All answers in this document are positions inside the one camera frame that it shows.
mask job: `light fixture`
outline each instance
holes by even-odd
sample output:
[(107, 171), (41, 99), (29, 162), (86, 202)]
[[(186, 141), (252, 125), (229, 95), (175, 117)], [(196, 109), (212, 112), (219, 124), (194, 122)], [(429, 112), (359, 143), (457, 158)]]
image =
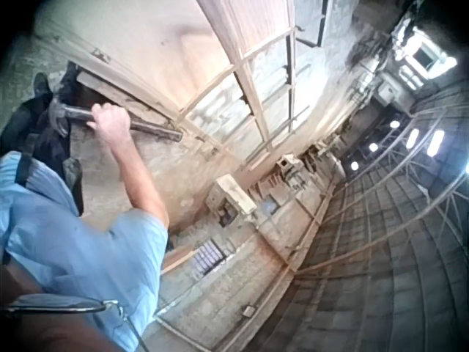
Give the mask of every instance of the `light fixture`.
[(376, 152), (378, 150), (378, 146), (376, 143), (371, 143), (369, 145), (369, 149), (372, 151), (372, 153)]
[(413, 147), (413, 145), (416, 143), (418, 137), (418, 129), (414, 128), (412, 132), (410, 132), (409, 139), (407, 140), (407, 143), (405, 144), (405, 147), (407, 149), (410, 149)]
[(428, 156), (435, 156), (438, 153), (438, 149), (440, 149), (440, 144), (445, 136), (445, 131), (443, 130), (436, 130), (433, 134), (432, 141), (426, 150), (426, 154)]

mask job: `ceiling light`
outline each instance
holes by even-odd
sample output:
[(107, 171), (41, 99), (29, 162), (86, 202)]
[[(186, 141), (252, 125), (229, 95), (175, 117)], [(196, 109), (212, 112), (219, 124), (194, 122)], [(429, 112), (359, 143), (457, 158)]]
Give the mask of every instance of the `ceiling light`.
[(414, 128), (412, 132), (410, 132), (409, 139), (407, 140), (407, 143), (405, 144), (405, 147), (407, 149), (410, 149), (413, 147), (413, 145), (416, 143), (418, 137), (418, 129)]
[(372, 153), (376, 152), (378, 150), (378, 146), (376, 143), (371, 143), (369, 145), (369, 149), (372, 151)]
[(432, 141), (430, 142), (430, 146), (426, 150), (426, 154), (428, 156), (435, 156), (438, 153), (438, 149), (440, 149), (440, 144), (445, 136), (445, 131), (437, 130), (433, 134)]

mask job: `light blue shirt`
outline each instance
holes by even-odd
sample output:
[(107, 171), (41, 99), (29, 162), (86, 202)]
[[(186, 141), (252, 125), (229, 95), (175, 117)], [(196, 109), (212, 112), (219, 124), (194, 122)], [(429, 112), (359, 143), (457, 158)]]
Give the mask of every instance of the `light blue shirt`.
[[(95, 230), (78, 218), (72, 194), (45, 164), (33, 160), (26, 188), (16, 184), (20, 156), (0, 159), (1, 253), (6, 248), (47, 293), (116, 299), (141, 335), (158, 302), (168, 239), (163, 224), (132, 209), (108, 232)], [(126, 351), (136, 349), (117, 309), (85, 316)]]

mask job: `person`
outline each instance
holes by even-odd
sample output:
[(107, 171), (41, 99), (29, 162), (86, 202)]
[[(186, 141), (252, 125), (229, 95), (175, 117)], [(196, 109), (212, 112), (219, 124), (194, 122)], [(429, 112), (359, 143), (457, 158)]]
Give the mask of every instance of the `person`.
[[(65, 83), (76, 75), (68, 76)], [(2, 272), (20, 268), (9, 270), (11, 280), (21, 284), (33, 280), (36, 290), (44, 293), (117, 300), (142, 335), (157, 308), (169, 225), (164, 201), (133, 143), (129, 114), (109, 103), (95, 104), (95, 121), (88, 125), (119, 165), (132, 209), (107, 232), (79, 219), (80, 172), (76, 162), (69, 163), (70, 134), (62, 137), (48, 123), (46, 109), (52, 96), (45, 75), (37, 75), (34, 98), (21, 104), (0, 137)], [(2, 290), (8, 288), (3, 281)], [(45, 318), (36, 317), (35, 322), (42, 324), (40, 331), (46, 335), (48, 327), (64, 325), (63, 319), (70, 322), (62, 317), (48, 325), (40, 319)], [(83, 315), (80, 320), (81, 331), (101, 331), (126, 351), (138, 345), (117, 309)], [(73, 320), (68, 326), (73, 330), (81, 323)], [(31, 345), (29, 339), (33, 338), (28, 336), (24, 343)], [(104, 343), (98, 337), (90, 341)], [(106, 346), (96, 351), (111, 351)]]

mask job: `shirt sleeve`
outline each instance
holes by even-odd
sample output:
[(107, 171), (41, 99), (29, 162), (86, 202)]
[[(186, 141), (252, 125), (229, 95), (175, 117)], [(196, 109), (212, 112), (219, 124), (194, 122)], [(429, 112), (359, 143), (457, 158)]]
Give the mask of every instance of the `shirt sleeve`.
[(141, 273), (143, 269), (145, 277), (142, 279), (151, 291), (157, 291), (168, 241), (168, 230), (161, 220), (142, 210), (132, 209), (114, 221), (109, 234), (119, 244), (122, 259), (136, 265), (135, 273)]

